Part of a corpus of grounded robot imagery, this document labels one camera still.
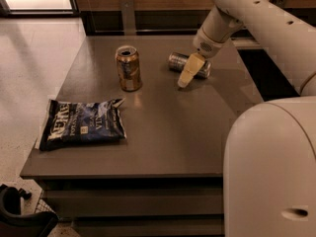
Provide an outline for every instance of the gray tabletop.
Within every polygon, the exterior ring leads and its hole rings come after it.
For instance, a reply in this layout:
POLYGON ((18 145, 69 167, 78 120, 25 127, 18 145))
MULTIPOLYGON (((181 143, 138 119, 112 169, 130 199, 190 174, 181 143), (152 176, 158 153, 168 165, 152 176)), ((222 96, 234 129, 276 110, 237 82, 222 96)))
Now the gray tabletop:
POLYGON ((191 36, 86 38, 57 100, 102 102, 125 98, 120 114, 127 139, 118 143, 33 149, 23 178, 212 177, 222 175, 223 152, 231 125, 262 101, 236 48, 229 41, 212 59, 211 75, 179 90, 170 71, 171 52, 189 55, 191 36), (116 49, 139 52, 143 86, 119 86, 116 49))

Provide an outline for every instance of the silver can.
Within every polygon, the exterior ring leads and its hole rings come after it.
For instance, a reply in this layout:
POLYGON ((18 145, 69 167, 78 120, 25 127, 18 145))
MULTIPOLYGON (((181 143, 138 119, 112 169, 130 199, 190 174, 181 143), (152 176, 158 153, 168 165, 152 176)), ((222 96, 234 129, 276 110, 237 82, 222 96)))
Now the silver can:
MULTIPOLYGON (((184 54, 172 52, 168 59, 169 69, 181 72, 184 70, 189 57, 184 54)), ((206 60, 203 67, 199 70, 196 77, 206 79, 210 74, 211 63, 206 60)))
POLYGON ((139 68, 139 54, 131 45, 118 48, 116 53, 120 87, 125 91, 136 91, 142 86, 139 68))

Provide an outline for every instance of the white floor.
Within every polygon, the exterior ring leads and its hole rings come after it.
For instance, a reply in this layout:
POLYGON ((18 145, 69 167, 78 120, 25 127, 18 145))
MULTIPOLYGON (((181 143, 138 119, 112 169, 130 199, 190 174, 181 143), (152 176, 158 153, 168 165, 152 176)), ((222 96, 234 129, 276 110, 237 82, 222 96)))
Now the white floor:
MULTIPOLYGON (((23 214, 33 213, 40 188, 20 171, 39 134, 49 98, 54 98, 85 33, 75 19, 0 18, 0 184, 33 193, 23 214)), ((49 237, 78 236, 58 224, 49 237)))

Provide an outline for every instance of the black object on floor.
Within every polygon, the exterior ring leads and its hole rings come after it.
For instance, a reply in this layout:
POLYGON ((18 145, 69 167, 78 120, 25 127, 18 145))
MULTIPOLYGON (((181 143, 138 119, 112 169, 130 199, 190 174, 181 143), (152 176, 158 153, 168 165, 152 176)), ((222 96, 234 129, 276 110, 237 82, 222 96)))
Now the black object on floor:
POLYGON ((238 50, 264 101, 299 97, 262 49, 238 50))

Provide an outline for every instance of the wooden table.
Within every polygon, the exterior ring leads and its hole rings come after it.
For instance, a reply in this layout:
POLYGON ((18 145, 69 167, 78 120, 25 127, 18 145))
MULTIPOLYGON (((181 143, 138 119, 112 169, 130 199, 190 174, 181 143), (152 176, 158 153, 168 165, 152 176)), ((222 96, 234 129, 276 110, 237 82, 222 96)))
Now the wooden table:
POLYGON ((229 41, 211 76, 179 90, 171 52, 194 52, 191 36, 86 38, 57 100, 125 98, 127 139, 50 152, 33 149, 21 172, 82 236, 222 235, 223 152, 233 122, 262 98, 229 41), (143 86, 119 86, 116 49, 139 52, 143 86))

